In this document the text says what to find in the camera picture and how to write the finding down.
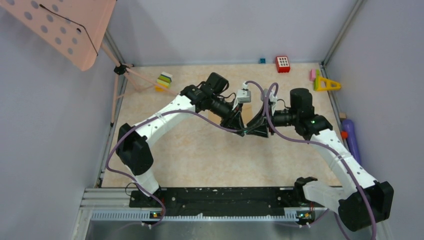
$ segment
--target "yellow triangle toy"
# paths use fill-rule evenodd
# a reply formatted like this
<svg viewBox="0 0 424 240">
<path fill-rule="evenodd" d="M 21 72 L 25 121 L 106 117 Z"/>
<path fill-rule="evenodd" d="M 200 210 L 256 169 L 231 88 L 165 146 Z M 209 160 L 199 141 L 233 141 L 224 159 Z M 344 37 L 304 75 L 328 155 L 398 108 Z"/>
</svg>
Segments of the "yellow triangle toy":
<svg viewBox="0 0 424 240">
<path fill-rule="evenodd" d="M 341 88 L 342 85 L 339 82 L 322 76 L 316 76 L 315 81 L 313 82 L 313 90 L 315 91 L 334 91 L 340 90 Z"/>
</svg>

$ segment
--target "purple toy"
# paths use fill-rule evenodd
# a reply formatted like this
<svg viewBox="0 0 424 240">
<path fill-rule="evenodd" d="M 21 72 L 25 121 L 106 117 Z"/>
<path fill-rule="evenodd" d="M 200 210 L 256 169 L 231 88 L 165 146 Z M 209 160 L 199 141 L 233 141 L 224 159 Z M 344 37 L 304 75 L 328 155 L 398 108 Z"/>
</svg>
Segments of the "purple toy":
<svg viewBox="0 0 424 240">
<path fill-rule="evenodd" d="M 357 137 L 355 135 L 355 126 L 354 122 L 350 119 L 344 120 L 341 125 L 343 130 L 347 132 L 347 146 L 349 146 L 350 153 L 358 162 L 359 165 L 362 164 L 361 156 L 359 155 L 359 148 L 357 143 Z"/>
</svg>

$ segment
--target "white wall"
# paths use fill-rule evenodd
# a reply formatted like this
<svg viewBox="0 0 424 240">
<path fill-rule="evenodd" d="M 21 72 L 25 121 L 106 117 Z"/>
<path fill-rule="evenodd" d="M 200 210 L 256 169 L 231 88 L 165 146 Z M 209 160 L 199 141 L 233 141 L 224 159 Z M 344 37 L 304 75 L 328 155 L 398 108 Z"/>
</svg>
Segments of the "white wall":
<svg viewBox="0 0 424 240">
<path fill-rule="evenodd" d="M 113 63 L 81 72 L 0 8 L 0 239 L 71 237 L 110 129 Z"/>
<path fill-rule="evenodd" d="M 328 66 L 364 167 L 389 181 L 394 239 L 423 239 L 424 1 L 367 1 Z"/>
<path fill-rule="evenodd" d="M 324 59 L 355 0 L 121 0 L 109 30 L 136 65 Z"/>
</svg>

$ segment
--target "perforated pink panel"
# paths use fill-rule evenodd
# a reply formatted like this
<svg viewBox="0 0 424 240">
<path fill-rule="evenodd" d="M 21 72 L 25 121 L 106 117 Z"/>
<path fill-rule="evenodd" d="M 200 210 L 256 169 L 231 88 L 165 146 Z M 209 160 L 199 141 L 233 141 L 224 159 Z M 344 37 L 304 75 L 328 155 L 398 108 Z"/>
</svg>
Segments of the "perforated pink panel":
<svg viewBox="0 0 424 240">
<path fill-rule="evenodd" d="M 82 71 L 96 60 L 116 0 L 0 0 L 0 6 L 28 26 Z M 79 23 L 81 26 L 48 12 Z"/>
</svg>

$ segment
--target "beige floor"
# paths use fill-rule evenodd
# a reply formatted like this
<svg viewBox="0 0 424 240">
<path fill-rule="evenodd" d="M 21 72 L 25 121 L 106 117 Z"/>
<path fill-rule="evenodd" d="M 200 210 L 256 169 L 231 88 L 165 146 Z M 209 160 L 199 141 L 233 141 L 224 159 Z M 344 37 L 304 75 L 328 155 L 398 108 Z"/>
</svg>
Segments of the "beige floor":
<svg viewBox="0 0 424 240">
<path fill-rule="evenodd" d="M 229 95 L 248 80 L 257 81 L 263 88 L 277 82 L 278 97 L 289 105 L 289 91 L 307 88 L 313 95 L 317 114 L 325 116 L 339 132 L 327 92 L 315 92 L 309 82 L 309 71 L 318 68 L 317 63 L 294 63 L 289 73 L 277 73 L 274 64 L 240 65 L 190 65 L 155 66 L 134 68 L 156 79 L 161 72 L 173 75 L 172 89 L 179 92 L 185 86 L 205 81 L 211 72 L 217 72 L 229 80 L 230 87 L 224 92 Z M 139 80 L 142 86 L 149 84 Z M 253 114 L 261 106 L 259 91 L 252 91 Z M 126 92 L 132 92 L 128 84 Z M 153 87 L 141 93 L 126 96 L 117 121 L 133 125 L 150 117 L 166 106 L 174 97 L 156 92 Z M 282 109 L 278 102 L 277 109 Z M 291 138 L 300 139 L 293 127 L 279 130 Z M 113 143 L 117 142 L 117 132 Z M 257 136 L 240 137 L 220 130 L 204 120 L 191 117 L 165 134 L 151 147 L 154 158 L 153 172 L 162 187 L 259 187 L 293 186 L 298 177 L 316 177 L 333 186 L 340 185 L 325 161 L 309 145 L 288 142 L 277 135 L 270 138 Z M 114 155 L 110 161 L 113 169 L 128 172 L 120 159 Z M 125 187 L 130 182 L 125 176 L 105 172 L 103 187 Z"/>
</svg>

